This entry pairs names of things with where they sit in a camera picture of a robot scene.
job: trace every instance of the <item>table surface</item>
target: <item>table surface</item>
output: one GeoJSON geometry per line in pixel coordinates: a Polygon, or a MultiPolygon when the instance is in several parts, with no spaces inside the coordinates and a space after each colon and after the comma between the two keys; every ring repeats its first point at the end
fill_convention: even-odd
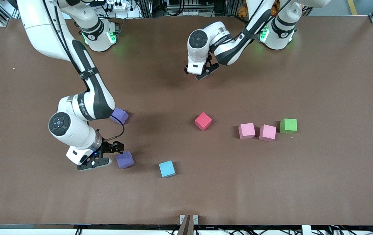
{"type": "MultiPolygon", "coordinates": [[[[220,20],[233,35],[243,28],[220,20]]],[[[84,84],[69,62],[38,53],[21,21],[0,28],[0,224],[171,224],[186,213],[202,224],[373,224],[373,24],[303,17],[286,49],[252,43],[196,81],[184,73],[187,38],[213,21],[126,20],[118,45],[91,53],[130,113],[119,141],[136,165],[85,172],[47,128],[60,98],[84,84]],[[213,118],[205,132],[193,122],[201,112],[213,118]],[[284,118],[298,133],[238,138],[242,123],[284,118]],[[164,179],[168,160],[177,175],[164,179]]],[[[104,137],[121,131],[90,124],[104,137]]]]}

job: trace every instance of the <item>black and white robot link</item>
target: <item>black and white robot link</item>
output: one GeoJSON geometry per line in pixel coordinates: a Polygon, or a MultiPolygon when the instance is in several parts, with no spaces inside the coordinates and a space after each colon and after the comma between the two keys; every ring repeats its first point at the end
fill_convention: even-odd
{"type": "Polygon", "coordinates": [[[88,121],[109,118],[115,109],[114,99],[105,86],[97,67],[85,46],[70,34],[62,12],[72,17],[94,51],[113,45],[109,34],[115,24],[99,19],[94,9],[79,0],[18,0],[18,9],[27,36],[40,53],[70,61],[87,90],[59,101],[57,112],[49,120],[49,131],[69,145],[66,156],[78,170],[88,170],[111,164],[103,153],[122,153],[124,145],[108,143],[88,125],[88,121]]]}
{"type": "Polygon", "coordinates": [[[196,79],[201,80],[219,67],[219,64],[211,63],[211,54],[222,65],[233,64],[255,39],[270,49],[285,48],[302,16],[301,4],[322,8],[330,0],[279,0],[281,9],[272,18],[270,11],[274,2],[275,0],[247,1],[250,19],[236,38],[233,38],[221,21],[193,31],[187,42],[188,65],[185,66],[185,73],[196,74],[196,79]]]}

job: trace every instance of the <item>pink cube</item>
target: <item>pink cube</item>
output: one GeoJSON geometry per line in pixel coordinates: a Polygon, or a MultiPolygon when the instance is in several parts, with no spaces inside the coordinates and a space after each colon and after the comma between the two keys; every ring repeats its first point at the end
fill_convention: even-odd
{"type": "Polygon", "coordinates": [[[253,125],[253,123],[241,124],[239,126],[239,135],[241,139],[252,138],[255,134],[255,125],[253,125]]]}
{"type": "Polygon", "coordinates": [[[211,121],[212,119],[203,112],[197,117],[197,119],[195,119],[195,125],[197,125],[197,127],[202,131],[205,131],[211,124],[211,121]]]}
{"type": "Polygon", "coordinates": [[[264,141],[274,141],[276,135],[276,127],[263,125],[261,127],[261,132],[259,132],[259,139],[264,141]]]}

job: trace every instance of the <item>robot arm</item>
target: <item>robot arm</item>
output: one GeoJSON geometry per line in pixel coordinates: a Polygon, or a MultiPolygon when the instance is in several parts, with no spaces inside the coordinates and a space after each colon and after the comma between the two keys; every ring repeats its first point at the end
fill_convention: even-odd
{"type": "MultiPolygon", "coordinates": [[[[63,6],[65,2],[59,1],[59,4],[63,6]]],[[[70,146],[66,156],[78,165],[78,169],[82,169],[80,165],[86,165],[90,159],[88,169],[98,166],[92,161],[96,156],[102,158],[105,152],[121,153],[124,150],[121,143],[104,142],[98,131],[88,126],[88,121],[111,116],[115,103],[85,46],[75,40],[67,29],[58,3],[48,0],[18,0],[18,8],[34,48],[46,56],[72,62],[87,87],[85,92],[62,98],[57,113],[49,120],[51,134],[70,146]]],[[[86,19],[91,19],[88,20],[91,23],[97,18],[88,10],[85,13],[86,19]]],[[[83,19],[77,21],[80,22],[79,25],[84,25],[83,19]]],[[[101,161],[101,166],[111,163],[109,159],[104,160],[101,161]]]]}
{"type": "MultiPolygon", "coordinates": [[[[196,78],[200,80],[215,71],[218,68],[218,64],[211,64],[210,52],[215,55],[220,64],[230,65],[236,62],[246,46],[254,39],[259,38],[258,34],[262,30],[262,27],[264,27],[270,19],[270,10],[274,1],[275,0],[247,1],[249,15],[251,17],[246,27],[236,37],[233,37],[225,25],[220,21],[215,22],[204,29],[193,31],[188,38],[188,65],[185,67],[186,72],[197,74],[196,78]]],[[[283,7],[286,8],[287,6],[290,6],[288,9],[291,9],[284,11],[283,14],[288,15],[288,13],[291,12],[296,15],[300,14],[301,16],[301,7],[299,8],[299,11],[295,12],[296,5],[300,6],[297,2],[313,7],[323,7],[329,3],[330,0],[280,0],[281,5],[284,5],[283,7]]],[[[279,22],[286,25],[285,29],[288,32],[290,27],[292,30],[294,29],[298,19],[291,23],[282,20],[279,20],[279,22]]]]}

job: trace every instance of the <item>purple cube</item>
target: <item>purple cube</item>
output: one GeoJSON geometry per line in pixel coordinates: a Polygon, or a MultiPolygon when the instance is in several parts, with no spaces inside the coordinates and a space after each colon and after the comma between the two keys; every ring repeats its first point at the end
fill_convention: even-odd
{"type": "Polygon", "coordinates": [[[117,107],[115,107],[114,111],[112,112],[112,115],[110,116],[110,118],[114,122],[116,122],[116,123],[118,123],[118,124],[121,125],[121,123],[117,119],[115,119],[113,116],[116,117],[116,118],[118,118],[123,124],[125,124],[125,121],[128,118],[128,113],[126,111],[124,111],[124,110],[121,110],[121,109],[117,108],[117,107]]]}
{"type": "Polygon", "coordinates": [[[117,160],[118,167],[120,167],[121,169],[125,169],[129,166],[134,165],[133,157],[131,156],[131,153],[129,151],[118,154],[117,156],[115,156],[115,159],[117,160]]]}

